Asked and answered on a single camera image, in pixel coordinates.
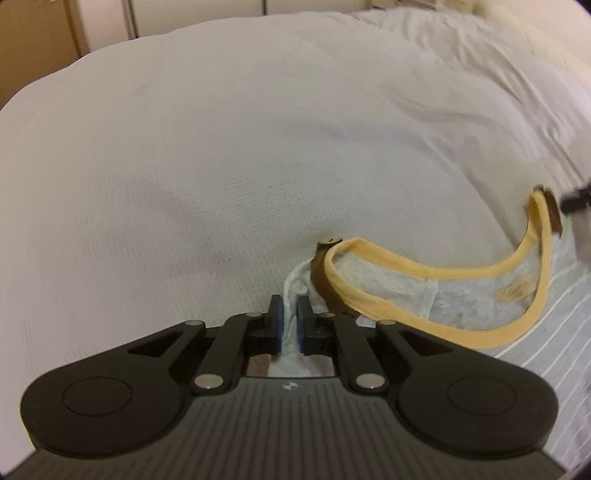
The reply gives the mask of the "striped grey t-shirt yellow collar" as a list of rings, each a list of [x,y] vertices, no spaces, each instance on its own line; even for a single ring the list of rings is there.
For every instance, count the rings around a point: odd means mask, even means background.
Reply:
[[[393,320],[526,368],[559,408],[547,452],[567,468],[590,458],[590,269],[575,251],[553,193],[535,189],[527,226],[506,259],[478,268],[427,266],[362,238],[329,239],[283,284],[287,356],[280,376],[322,375],[329,365],[297,352],[297,299],[359,325]]]

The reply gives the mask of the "wooden door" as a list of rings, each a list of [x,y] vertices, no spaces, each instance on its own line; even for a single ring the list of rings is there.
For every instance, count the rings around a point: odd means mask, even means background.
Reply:
[[[1,3],[1,103],[88,52],[74,1]]]

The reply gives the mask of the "white wardrobe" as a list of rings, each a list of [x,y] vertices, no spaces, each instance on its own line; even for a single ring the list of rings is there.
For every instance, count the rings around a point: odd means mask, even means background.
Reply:
[[[113,0],[75,1],[72,9],[81,23],[87,49],[95,51],[116,43],[216,19],[302,11],[349,13],[369,7],[369,1],[358,0]]]

